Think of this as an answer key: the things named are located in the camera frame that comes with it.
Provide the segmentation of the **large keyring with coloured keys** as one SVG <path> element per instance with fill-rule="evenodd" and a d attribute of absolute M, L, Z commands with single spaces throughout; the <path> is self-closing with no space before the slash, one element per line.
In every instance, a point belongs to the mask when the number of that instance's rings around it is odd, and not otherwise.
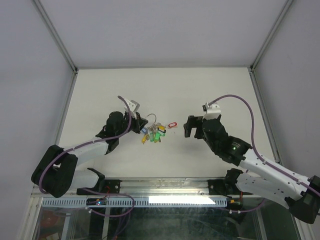
<path fill-rule="evenodd" d="M 146 119 L 149 117 L 153 117 L 154 121 L 149 126 L 144 126 L 140 131 L 142 133 L 141 143 L 143 145 L 147 142 L 160 143 L 162 141 L 161 137 L 166 136 L 168 129 L 167 125 L 158 122 L 157 116 L 154 113 L 148 114 Z"/>

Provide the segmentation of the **key with red tag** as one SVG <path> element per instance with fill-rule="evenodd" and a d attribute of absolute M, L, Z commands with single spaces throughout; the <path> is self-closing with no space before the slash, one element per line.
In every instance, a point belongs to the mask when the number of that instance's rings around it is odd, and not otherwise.
<path fill-rule="evenodd" d="M 178 123 L 177 122 L 171 122 L 167 125 L 168 129 L 173 129 L 173 128 L 177 128 L 178 127 Z"/>

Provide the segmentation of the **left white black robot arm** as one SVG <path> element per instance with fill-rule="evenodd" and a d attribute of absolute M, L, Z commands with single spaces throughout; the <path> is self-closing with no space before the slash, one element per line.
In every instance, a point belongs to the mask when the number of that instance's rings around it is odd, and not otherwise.
<path fill-rule="evenodd" d="M 90 194 L 100 194 L 106 185 L 105 175 L 92 167 L 85 170 L 77 167 L 111 153 L 119 145 L 118 136 L 130 131 L 139 134 L 147 123 L 148 120 L 139 113 L 130 116 L 128 112 L 114 111 L 109 114 L 101 131 L 88 143 L 66 148 L 51 145 L 32 173 L 31 181 L 55 198 L 72 189 L 81 195 L 87 193 L 86 189 Z"/>

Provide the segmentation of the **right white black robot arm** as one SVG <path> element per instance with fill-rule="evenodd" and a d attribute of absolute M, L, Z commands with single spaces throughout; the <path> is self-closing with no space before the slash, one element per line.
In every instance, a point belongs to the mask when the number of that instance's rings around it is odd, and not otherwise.
<path fill-rule="evenodd" d="M 320 212 L 318 176 L 301 175 L 265 158 L 249 143 L 229 135 L 220 118 L 190 115 L 183 128 L 186 138 L 196 129 L 196 139 L 204 140 L 216 156 L 235 165 L 224 177 L 226 192 L 259 195 L 288 209 L 302 222 L 315 222 Z"/>

